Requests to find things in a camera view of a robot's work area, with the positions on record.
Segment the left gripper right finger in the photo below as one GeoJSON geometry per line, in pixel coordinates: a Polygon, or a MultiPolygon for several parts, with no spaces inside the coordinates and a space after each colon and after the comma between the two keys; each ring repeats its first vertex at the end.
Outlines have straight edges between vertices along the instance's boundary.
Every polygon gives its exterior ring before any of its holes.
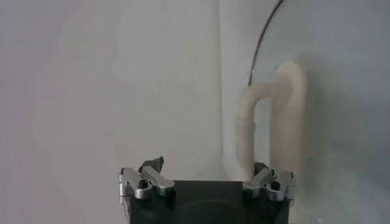
{"type": "Polygon", "coordinates": [[[263,195],[270,201],[294,200],[295,175],[290,171],[275,173],[264,163],[255,163],[254,176],[243,182],[245,199],[260,198],[263,195]]]}

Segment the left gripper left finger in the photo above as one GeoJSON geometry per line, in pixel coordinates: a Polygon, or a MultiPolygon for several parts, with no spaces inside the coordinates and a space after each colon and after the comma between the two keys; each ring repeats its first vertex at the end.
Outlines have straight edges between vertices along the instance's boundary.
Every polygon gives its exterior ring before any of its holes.
{"type": "Polygon", "coordinates": [[[119,171],[119,196],[121,198],[134,196],[136,199],[147,200],[152,191],[162,197],[175,196],[175,182],[161,175],[164,157],[147,160],[135,170],[123,167],[119,171]]]}

